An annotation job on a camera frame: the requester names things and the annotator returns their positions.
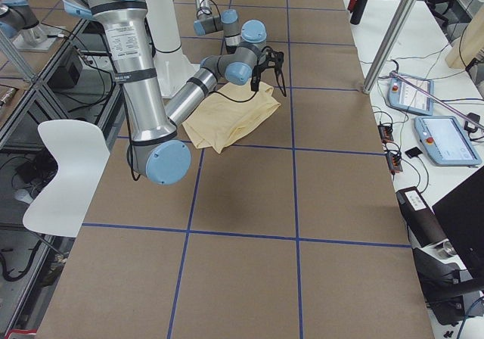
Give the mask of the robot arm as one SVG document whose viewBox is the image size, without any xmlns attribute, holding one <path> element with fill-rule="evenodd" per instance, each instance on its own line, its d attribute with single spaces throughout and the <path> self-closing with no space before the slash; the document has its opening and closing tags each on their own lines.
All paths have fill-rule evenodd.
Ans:
<svg viewBox="0 0 484 339">
<path fill-rule="evenodd" d="M 197 19 L 194 21 L 194 32 L 198 36 L 205 36 L 222 31 L 226 51 L 235 53 L 241 42 L 237 11 L 229 8 L 221 12 L 213 0 L 195 0 L 195 4 Z"/>
<path fill-rule="evenodd" d="M 177 140 L 177 127 L 213 94 L 220 78 L 255 92 L 268 67 L 269 47 L 263 22 L 249 20 L 240 29 L 233 53 L 209 56 L 174 94 L 163 102 L 153 49 L 154 33 L 178 32 L 173 0 L 63 0 L 68 14 L 93 20 L 104 28 L 116 72 L 124 89 L 129 131 L 126 159 L 133 179 L 145 176 L 159 185 L 181 180 L 191 165 L 191 152 Z M 150 26 L 160 16 L 158 28 Z"/>
</svg>

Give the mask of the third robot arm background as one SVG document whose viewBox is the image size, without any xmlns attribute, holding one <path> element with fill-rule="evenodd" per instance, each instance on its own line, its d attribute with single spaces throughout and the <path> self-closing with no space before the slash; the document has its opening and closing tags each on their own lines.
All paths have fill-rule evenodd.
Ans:
<svg viewBox="0 0 484 339">
<path fill-rule="evenodd" d="M 1 0 L 1 31 L 9 39 L 39 25 L 27 0 Z"/>
</svg>

